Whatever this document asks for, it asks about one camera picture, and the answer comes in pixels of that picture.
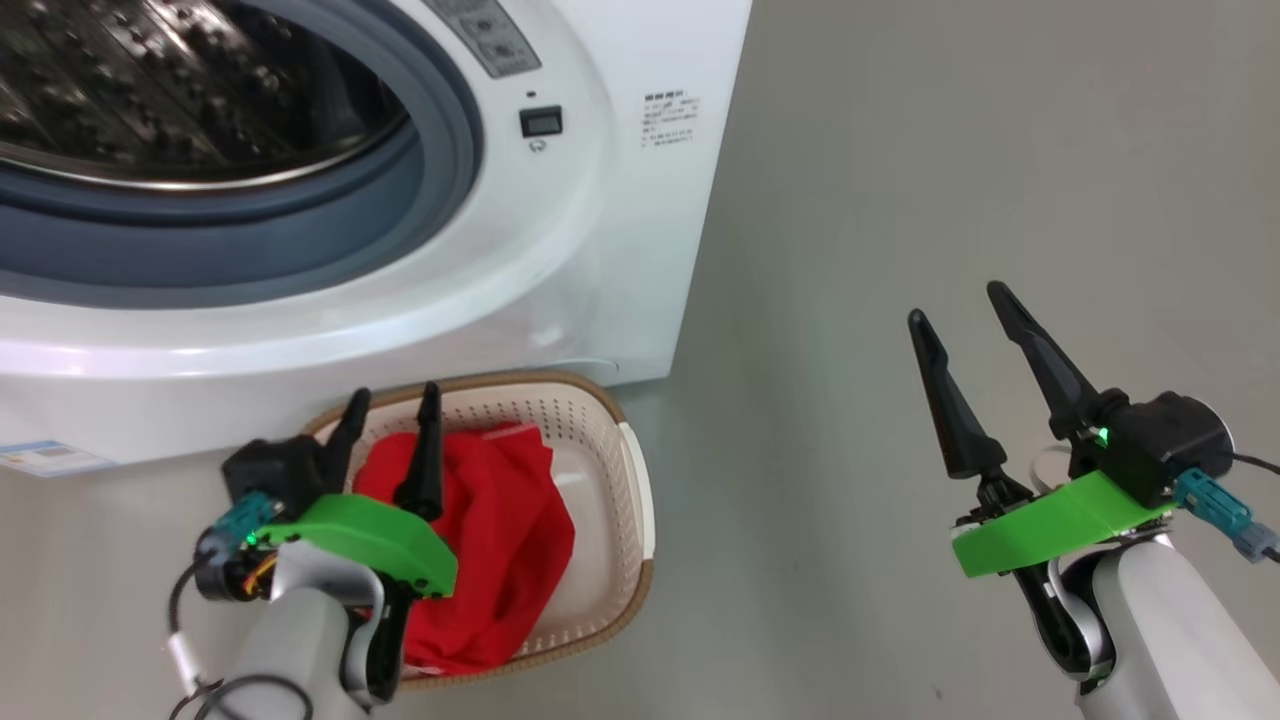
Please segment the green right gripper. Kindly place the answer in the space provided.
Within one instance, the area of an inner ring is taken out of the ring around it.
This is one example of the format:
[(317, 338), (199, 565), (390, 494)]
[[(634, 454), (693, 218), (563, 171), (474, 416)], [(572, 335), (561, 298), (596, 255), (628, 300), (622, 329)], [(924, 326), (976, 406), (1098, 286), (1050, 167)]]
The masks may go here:
[[(1006, 283), (991, 281), (986, 292), (1006, 337), (1027, 359), (1055, 439), (1093, 427), (1098, 391)], [(919, 307), (908, 314), (908, 331), (947, 477), (1002, 475), (1004, 446), (978, 421), (950, 373), (946, 347)], [(1103, 543), (1174, 509), (1167, 498), (1148, 509), (1102, 471), (1092, 471), (1009, 514), (955, 532), (952, 551), (969, 578), (1002, 574)]]

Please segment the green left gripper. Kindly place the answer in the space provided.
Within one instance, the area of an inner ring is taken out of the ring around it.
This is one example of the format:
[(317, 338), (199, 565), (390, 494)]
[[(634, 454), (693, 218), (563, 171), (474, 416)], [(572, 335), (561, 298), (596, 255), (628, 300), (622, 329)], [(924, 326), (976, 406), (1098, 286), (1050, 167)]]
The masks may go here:
[(420, 600), (454, 594), (460, 561), (431, 528), (444, 512), (442, 388), (422, 389), (404, 479), (396, 506), (342, 493), (372, 392), (358, 388), (320, 447), (321, 489), (300, 520), (268, 527), (276, 542), (268, 584), (268, 632), (285, 659), (310, 661), (352, 703), (388, 703), (399, 689), (410, 614)]

